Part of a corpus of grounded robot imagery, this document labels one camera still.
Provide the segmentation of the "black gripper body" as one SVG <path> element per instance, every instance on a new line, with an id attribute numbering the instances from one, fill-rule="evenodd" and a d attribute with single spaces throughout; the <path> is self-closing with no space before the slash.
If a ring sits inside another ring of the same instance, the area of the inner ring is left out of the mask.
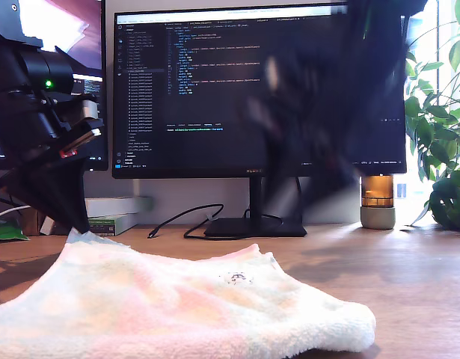
<path id="1" fill-rule="evenodd" d="M 0 162 L 27 162 L 49 150 L 57 159 L 72 151 L 86 156 L 86 143 L 104 133 L 98 99 L 92 93 L 0 92 Z"/>

